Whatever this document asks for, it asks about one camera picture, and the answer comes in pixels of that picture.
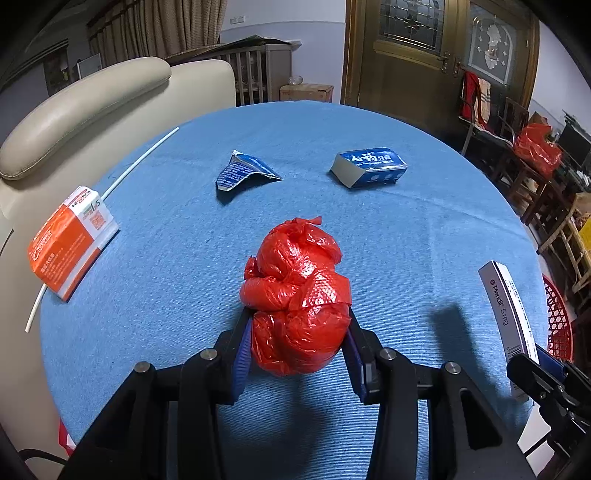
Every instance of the door handle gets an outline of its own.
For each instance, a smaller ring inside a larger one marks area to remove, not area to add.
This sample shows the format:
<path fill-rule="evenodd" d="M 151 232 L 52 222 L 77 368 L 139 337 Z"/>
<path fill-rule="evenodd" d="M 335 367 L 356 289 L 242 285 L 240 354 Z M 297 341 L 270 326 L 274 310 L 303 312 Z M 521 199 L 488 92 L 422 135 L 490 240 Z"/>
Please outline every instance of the door handle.
<path fill-rule="evenodd" d="M 456 57 L 453 63 L 453 76 L 457 77 L 457 74 L 460 72 L 460 69 L 463 69 L 462 66 L 462 58 Z"/>
<path fill-rule="evenodd" d="M 449 62 L 449 55 L 450 55 L 450 53 L 446 50 L 445 52 L 443 52 L 443 56 L 441 57 L 441 61 L 443 62 L 441 64 L 441 71 L 443 73 L 447 73 L 447 64 Z"/>

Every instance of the blue tablecloth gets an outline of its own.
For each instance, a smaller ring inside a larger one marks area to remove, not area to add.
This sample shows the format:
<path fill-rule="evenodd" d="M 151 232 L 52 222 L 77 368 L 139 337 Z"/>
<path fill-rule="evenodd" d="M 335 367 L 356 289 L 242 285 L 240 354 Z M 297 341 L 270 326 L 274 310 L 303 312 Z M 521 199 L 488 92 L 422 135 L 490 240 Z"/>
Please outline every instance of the blue tablecloth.
<path fill-rule="evenodd" d="M 154 142 L 137 148 L 99 192 Z M 396 185 L 349 190 L 328 174 L 335 154 L 390 147 L 409 165 Z M 285 180 L 219 196 L 233 149 Z M 228 109 L 181 126 L 111 194 L 121 226 L 70 301 L 46 294 L 41 344 L 61 417 L 79 440 L 134 364 L 179 364 L 212 346 L 241 311 L 246 259 L 295 216 L 322 215 L 343 251 L 353 309 L 382 344 L 412 361 L 461 364 L 519 432 L 531 403 L 510 398 L 495 318 L 478 276 L 505 264 L 540 345 L 544 286 L 533 246 L 486 177 L 440 141 L 376 113 L 318 102 Z M 220 408 L 230 479 L 365 478 L 377 407 L 355 397 L 341 353 L 324 370 L 276 378 L 254 369 Z M 426 478 L 421 406 L 418 478 Z"/>

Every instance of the yellow object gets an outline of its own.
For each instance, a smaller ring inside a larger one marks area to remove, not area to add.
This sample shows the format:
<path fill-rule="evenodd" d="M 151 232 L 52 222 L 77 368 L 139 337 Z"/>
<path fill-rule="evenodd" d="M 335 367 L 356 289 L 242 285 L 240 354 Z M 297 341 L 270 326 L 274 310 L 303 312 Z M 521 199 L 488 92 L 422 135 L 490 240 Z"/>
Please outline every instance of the yellow object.
<path fill-rule="evenodd" d="M 586 250 L 591 250 L 591 218 L 587 219 L 581 230 L 579 231 L 581 240 Z"/>

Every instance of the orange medicine box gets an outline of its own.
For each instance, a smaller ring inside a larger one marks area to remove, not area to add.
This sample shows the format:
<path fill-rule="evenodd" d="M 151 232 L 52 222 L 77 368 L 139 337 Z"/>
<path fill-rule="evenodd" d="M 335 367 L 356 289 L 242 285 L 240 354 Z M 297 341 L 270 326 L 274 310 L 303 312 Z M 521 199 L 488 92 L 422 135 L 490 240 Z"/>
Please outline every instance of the orange medicine box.
<path fill-rule="evenodd" d="M 118 229 L 100 195 L 78 187 L 29 245 L 31 269 L 62 300 L 68 300 Z"/>

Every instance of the red bag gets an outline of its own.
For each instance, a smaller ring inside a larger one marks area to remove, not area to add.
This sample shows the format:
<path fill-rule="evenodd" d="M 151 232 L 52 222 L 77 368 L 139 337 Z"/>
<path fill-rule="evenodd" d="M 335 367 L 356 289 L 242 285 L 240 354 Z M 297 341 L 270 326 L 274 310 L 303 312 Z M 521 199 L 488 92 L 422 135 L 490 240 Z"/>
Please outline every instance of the red bag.
<path fill-rule="evenodd" d="M 529 124 L 519 133 L 513 145 L 513 152 L 525 160 L 546 180 L 552 178 L 554 170 L 560 165 L 562 150 L 558 145 L 548 143 L 545 136 L 552 127 L 543 124 Z"/>
<path fill-rule="evenodd" d="M 276 226 L 244 269 L 240 300 L 257 310 L 252 355 L 278 375 L 325 367 L 351 321 L 349 280 L 335 272 L 342 253 L 321 223 L 294 218 Z"/>

